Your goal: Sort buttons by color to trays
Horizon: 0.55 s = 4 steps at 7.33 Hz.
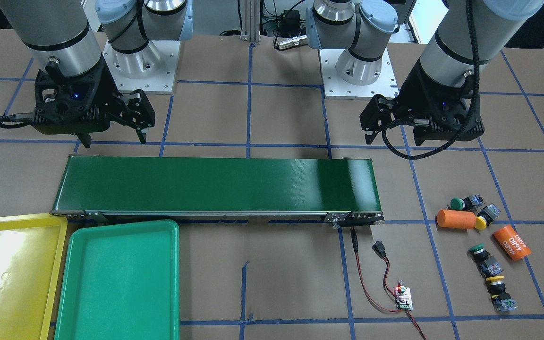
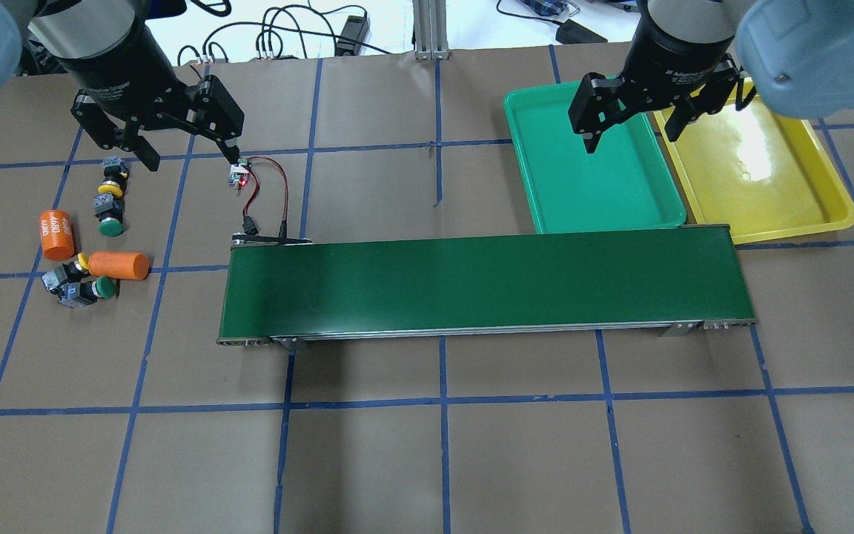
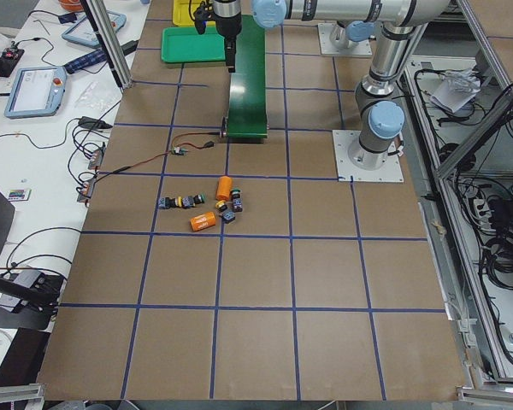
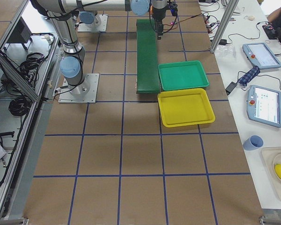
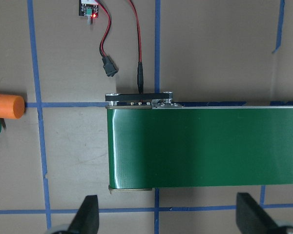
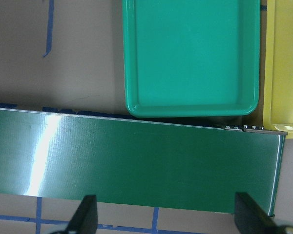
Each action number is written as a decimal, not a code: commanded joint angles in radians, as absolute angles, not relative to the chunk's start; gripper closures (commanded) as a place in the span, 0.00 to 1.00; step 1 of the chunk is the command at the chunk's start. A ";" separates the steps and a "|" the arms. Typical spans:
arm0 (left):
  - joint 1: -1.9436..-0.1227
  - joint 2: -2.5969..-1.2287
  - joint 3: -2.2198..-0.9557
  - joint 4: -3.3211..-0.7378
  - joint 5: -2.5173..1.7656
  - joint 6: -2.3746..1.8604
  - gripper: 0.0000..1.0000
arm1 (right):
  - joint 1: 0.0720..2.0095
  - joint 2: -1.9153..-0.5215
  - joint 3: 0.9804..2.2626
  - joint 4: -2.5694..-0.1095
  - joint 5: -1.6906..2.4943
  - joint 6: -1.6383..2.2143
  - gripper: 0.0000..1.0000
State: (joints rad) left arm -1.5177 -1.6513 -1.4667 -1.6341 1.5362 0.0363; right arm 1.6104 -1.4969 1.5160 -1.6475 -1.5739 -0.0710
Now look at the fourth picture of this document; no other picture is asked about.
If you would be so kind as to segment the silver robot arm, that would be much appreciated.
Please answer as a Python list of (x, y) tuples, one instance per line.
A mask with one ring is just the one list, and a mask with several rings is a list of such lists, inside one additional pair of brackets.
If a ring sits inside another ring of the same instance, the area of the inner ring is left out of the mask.
[(82, 23), (94, 27), (101, 23), (97, 12), (133, 11), (144, 15), (149, 10), (149, 2), (142, 0), (32, 0), (32, 6), (42, 15), (51, 19), (61, 41), (64, 58), (59, 63), (59, 69), (67, 82), (67, 91), (71, 97), (81, 98), (89, 93), (90, 83), (82, 71), (85, 49), (78, 41), (73, 15), (78, 13)]
[[(83, 9), (87, 5), (81, 5), (79, 8), (80, 21), (89, 27), (97, 26), (101, 21), (97, 12), (86, 11)], [(169, 10), (173, 17), (177, 18), (178, 8), (177, 4), (171, 0), (129, 0), (126, 2), (126, 6), (129, 6), (129, 10), (133, 11), (136, 15), (145, 15), (149, 13), (149, 22), (152, 30), (157, 34), (157, 39), (160, 40), (164, 30), (163, 19), (166, 16), (166, 12)]]

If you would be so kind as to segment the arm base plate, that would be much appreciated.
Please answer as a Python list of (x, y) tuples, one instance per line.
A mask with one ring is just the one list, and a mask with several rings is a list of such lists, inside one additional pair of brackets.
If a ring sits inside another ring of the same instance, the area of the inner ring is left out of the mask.
[(103, 33), (107, 29), (108, 15), (93, 14), (92, 12), (80, 13), (78, 32)]
[(59, 91), (60, 104), (94, 104), (96, 102), (99, 74), (84, 74), (84, 82), (72, 89), (66, 87)]

